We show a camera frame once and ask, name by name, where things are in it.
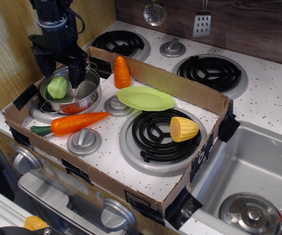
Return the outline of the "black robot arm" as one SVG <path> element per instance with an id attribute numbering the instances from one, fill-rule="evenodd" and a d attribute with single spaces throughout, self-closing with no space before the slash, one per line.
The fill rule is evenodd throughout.
<path id="1" fill-rule="evenodd" d="M 71 0 L 31 0 L 37 13 L 41 35 L 30 35 L 35 60 L 45 77 L 50 77 L 59 62 L 68 67 L 69 81 L 76 89 L 84 80 L 88 55 L 77 44 L 85 22 L 70 8 Z"/>

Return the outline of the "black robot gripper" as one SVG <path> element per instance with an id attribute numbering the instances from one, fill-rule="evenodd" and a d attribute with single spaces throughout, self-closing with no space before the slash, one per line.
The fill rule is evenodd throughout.
<path id="1" fill-rule="evenodd" d="M 87 53 L 77 44 L 78 35 L 85 30 L 84 20 L 75 12 L 62 13 L 47 19 L 38 17 L 41 35 L 30 35 L 36 63 L 45 77 L 56 70 L 56 62 L 69 65 L 69 81 L 78 88 L 86 75 Z"/>

